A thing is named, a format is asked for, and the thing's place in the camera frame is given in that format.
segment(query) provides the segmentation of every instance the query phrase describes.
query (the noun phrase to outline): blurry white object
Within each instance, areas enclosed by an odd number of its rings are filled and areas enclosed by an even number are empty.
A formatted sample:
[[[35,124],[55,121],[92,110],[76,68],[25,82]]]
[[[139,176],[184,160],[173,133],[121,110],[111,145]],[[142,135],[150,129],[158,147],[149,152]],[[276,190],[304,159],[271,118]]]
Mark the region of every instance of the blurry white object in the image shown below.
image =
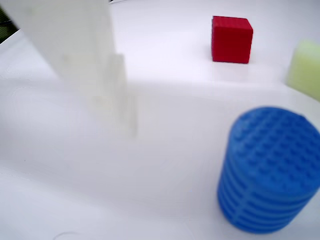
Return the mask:
[[[116,54],[106,0],[0,0],[62,80],[95,114],[134,131],[124,58]]]

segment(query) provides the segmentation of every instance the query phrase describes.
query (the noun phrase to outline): white table surface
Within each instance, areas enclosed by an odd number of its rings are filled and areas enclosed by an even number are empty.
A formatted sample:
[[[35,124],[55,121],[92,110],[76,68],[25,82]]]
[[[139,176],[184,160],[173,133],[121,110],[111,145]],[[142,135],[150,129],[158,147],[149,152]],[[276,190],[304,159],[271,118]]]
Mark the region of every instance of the white table surface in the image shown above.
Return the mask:
[[[286,87],[301,39],[320,42],[320,2],[128,0],[112,5],[117,50],[137,96],[138,135],[116,139],[21,31],[0,45],[0,238],[316,240],[319,194],[286,228],[231,226],[216,200],[228,131],[280,106],[320,129],[320,103]],[[248,65],[211,61],[212,15],[248,18]]]

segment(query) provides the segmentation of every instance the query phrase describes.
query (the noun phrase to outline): blue cylinder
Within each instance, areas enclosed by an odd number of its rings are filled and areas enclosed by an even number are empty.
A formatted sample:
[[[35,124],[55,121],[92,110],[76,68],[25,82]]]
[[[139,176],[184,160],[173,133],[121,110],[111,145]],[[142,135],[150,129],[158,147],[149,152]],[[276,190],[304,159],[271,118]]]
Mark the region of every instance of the blue cylinder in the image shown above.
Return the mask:
[[[320,186],[320,134],[301,115],[261,107],[234,123],[218,185],[224,216],[239,229],[282,229]]]

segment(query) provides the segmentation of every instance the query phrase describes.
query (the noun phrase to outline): red block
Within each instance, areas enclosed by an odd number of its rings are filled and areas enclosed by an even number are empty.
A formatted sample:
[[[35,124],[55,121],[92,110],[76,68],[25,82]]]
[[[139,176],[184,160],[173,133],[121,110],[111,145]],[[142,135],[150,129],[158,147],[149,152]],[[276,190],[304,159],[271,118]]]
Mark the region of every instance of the red block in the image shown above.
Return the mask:
[[[214,16],[212,20],[212,60],[247,64],[254,30],[246,18]]]

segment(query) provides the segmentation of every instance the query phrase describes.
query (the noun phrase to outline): yellow-green block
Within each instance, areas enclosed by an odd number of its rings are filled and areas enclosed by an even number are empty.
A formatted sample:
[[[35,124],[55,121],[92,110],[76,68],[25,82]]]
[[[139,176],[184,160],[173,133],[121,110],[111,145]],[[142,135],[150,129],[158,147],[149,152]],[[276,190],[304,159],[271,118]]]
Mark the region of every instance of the yellow-green block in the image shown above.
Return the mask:
[[[286,84],[320,101],[320,45],[303,41],[297,46]]]

